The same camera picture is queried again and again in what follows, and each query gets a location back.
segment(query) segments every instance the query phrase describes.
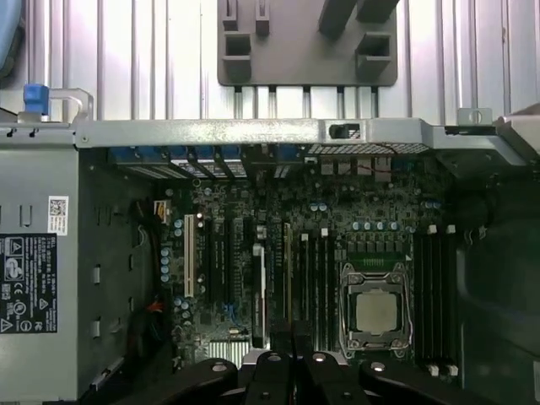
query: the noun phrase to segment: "screw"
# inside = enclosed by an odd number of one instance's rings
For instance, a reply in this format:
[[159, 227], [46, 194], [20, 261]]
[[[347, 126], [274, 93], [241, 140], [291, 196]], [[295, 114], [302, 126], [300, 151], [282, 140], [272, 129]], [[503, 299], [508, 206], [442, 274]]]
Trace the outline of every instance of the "screw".
[[223, 363], [216, 363], [212, 367], [212, 371], [215, 371], [216, 373], [220, 373], [226, 370], [227, 370], [227, 366]]
[[322, 354], [322, 353], [315, 353], [313, 354], [313, 359], [317, 362], [317, 363], [322, 363], [324, 360], [327, 359], [327, 357]]
[[392, 341], [391, 346], [393, 348], [402, 348], [403, 347], [403, 342], [401, 340], [399, 340], [399, 339], [396, 339], [396, 340]]
[[384, 371], [385, 368], [386, 368], [385, 365], [382, 363], [379, 363], [378, 361], [371, 363], [371, 369], [375, 370], [378, 373], [381, 373], [382, 371]]
[[348, 283], [349, 284], [361, 284], [362, 281], [364, 281], [364, 278], [360, 276], [359, 274], [350, 274], [348, 276]]

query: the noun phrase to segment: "black slot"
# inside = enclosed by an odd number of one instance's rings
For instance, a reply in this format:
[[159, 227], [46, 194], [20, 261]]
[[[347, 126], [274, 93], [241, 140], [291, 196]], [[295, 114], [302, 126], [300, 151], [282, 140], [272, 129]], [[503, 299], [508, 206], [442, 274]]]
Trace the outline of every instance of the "black slot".
[[298, 272], [295, 274], [294, 279], [298, 280], [300, 286], [299, 300], [300, 300], [300, 319], [302, 321], [307, 321], [310, 319], [309, 310], [310, 310], [310, 296], [309, 296], [309, 287], [308, 287], [308, 264], [309, 256], [308, 252], [310, 250], [308, 240], [300, 240], [299, 249], [298, 249]]
[[328, 306], [328, 345], [327, 349], [333, 351], [338, 326], [336, 319], [336, 268], [334, 262], [334, 239], [332, 234], [327, 237], [327, 306]]
[[235, 238], [232, 219], [223, 223], [223, 258], [224, 258], [224, 298], [227, 304], [235, 302], [235, 260], [233, 241]]
[[225, 288], [225, 279], [224, 279], [224, 237], [220, 232], [219, 227], [217, 229], [212, 229], [212, 239], [213, 239], [213, 278], [215, 279], [215, 301], [219, 304], [228, 304], [225, 300], [224, 292]]
[[204, 221], [203, 238], [204, 238], [204, 253], [202, 255], [202, 273], [206, 277], [207, 292], [205, 297], [207, 302], [216, 302], [216, 293], [220, 289], [219, 277], [213, 267], [213, 221], [206, 219]]
[[254, 348], [263, 347], [262, 322], [264, 320], [262, 305], [262, 256], [253, 256], [253, 287], [251, 296], [251, 342]]
[[317, 350], [327, 347], [327, 239], [319, 238], [317, 252], [317, 308], [319, 345]]
[[442, 350], [442, 337], [448, 331], [445, 328], [444, 314], [442, 313], [442, 286], [441, 277], [444, 271], [443, 263], [440, 260], [440, 245], [441, 238], [435, 237], [431, 239], [432, 245], [432, 284], [433, 284], [433, 344], [434, 344], [434, 357], [436, 359], [443, 359], [444, 354]]
[[287, 319], [286, 308], [287, 305], [287, 291], [285, 289], [285, 275], [284, 269], [284, 224], [276, 224], [273, 226], [276, 235], [273, 238], [273, 303], [275, 304], [276, 312], [273, 316], [277, 318]]
[[318, 328], [317, 325], [317, 302], [316, 302], [316, 264], [317, 264], [317, 258], [316, 258], [316, 238], [311, 237], [308, 240], [308, 267], [307, 267], [307, 273], [308, 277], [306, 279], [306, 284], [308, 288], [308, 300], [309, 300], [309, 321], [313, 328], [313, 337], [314, 337], [314, 346], [316, 345], [316, 342], [318, 342], [318, 339], [316, 338], [316, 329]]

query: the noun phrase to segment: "blue tab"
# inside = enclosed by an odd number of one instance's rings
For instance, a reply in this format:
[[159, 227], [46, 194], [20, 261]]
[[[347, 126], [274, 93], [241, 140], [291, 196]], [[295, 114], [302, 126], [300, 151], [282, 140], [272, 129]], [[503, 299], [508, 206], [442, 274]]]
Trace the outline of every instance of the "blue tab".
[[24, 86], [24, 111], [49, 115], [49, 88], [43, 84]]
[[224, 145], [221, 148], [223, 159], [238, 159], [240, 157], [240, 147], [235, 145]]
[[198, 159], [211, 160], [213, 159], [213, 147], [212, 146], [196, 146], [195, 153]]
[[294, 145], [280, 145], [278, 147], [278, 159], [282, 161], [296, 160], [298, 148]]

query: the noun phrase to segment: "warning label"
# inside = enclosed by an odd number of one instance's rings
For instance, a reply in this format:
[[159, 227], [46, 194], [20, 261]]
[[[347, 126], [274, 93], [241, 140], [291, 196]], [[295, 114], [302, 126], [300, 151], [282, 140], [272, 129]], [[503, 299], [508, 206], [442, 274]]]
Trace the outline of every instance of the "warning label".
[[0, 334], [57, 332], [57, 235], [0, 235]]

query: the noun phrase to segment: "circuit board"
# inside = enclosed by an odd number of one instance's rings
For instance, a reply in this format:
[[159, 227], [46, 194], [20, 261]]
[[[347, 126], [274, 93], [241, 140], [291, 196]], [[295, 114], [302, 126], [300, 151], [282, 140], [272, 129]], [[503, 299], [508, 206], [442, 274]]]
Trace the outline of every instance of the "circuit board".
[[444, 232], [451, 178], [428, 158], [354, 174], [332, 164], [163, 185], [177, 367], [213, 356], [240, 365], [271, 346], [281, 319], [308, 321], [315, 349], [349, 361], [414, 359], [414, 237]]

